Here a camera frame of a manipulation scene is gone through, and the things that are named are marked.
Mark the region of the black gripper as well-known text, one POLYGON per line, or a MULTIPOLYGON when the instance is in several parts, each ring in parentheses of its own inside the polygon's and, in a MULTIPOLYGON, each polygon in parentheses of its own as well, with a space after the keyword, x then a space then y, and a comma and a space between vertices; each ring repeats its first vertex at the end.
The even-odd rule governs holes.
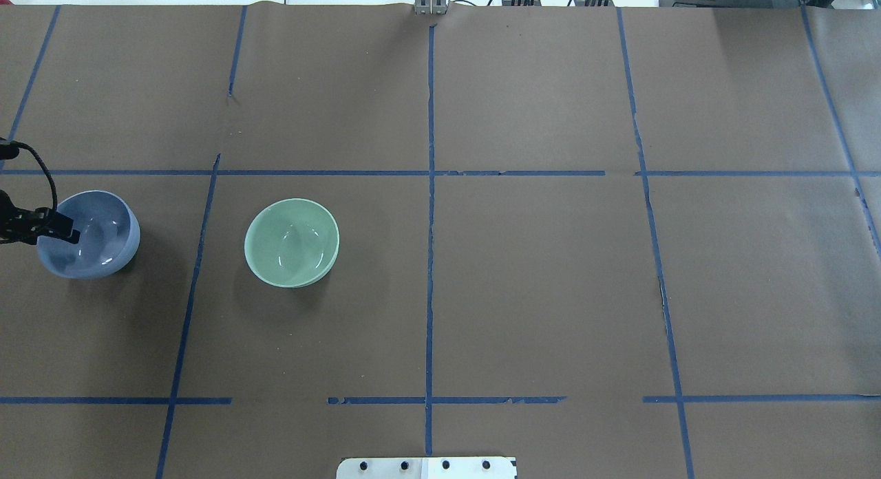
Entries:
POLYGON ((46 237, 78 244, 80 232, 74 228, 72 218, 62 213, 50 213, 49 207, 28 211, 14 206, 8 193, 1 191, 1 244, 23 243, 36 246, 42 229, 46 237))

